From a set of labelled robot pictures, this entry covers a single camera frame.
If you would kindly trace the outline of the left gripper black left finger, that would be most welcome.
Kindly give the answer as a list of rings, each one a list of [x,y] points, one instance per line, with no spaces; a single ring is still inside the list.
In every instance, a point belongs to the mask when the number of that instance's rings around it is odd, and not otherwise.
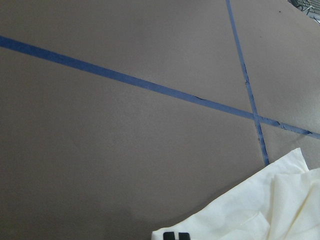
[[[175,233],[173,231],[164,232],[163,240],[176,240]]]

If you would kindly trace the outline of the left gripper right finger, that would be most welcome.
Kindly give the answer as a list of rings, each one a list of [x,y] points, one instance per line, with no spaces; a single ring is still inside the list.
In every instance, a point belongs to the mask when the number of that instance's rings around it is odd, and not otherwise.
[[[179,232],[178,240],[190,240],[190,234],[188,232]]]

